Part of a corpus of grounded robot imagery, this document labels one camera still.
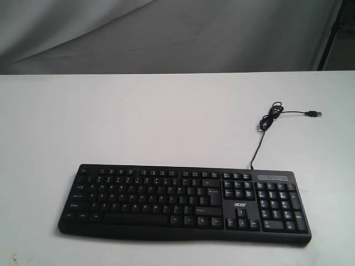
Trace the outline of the black acer keyboard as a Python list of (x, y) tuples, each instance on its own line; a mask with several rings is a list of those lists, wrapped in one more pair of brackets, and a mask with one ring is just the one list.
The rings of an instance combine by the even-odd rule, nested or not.
[(306, 245), (290, 171), (82, 164), (58, 228), (75, 236)]

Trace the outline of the grey backdrop cloth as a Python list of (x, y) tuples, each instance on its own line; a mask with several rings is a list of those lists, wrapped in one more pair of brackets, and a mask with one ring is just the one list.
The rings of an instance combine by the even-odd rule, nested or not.
[(2, 1), (2, 74), (315, 70), (340, 1)]

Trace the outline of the black stand pole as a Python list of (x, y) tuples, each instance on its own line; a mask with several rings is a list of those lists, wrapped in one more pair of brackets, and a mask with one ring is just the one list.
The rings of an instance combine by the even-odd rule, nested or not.
[(354, 70), (354, 1), (342, 1), (317, 70)]

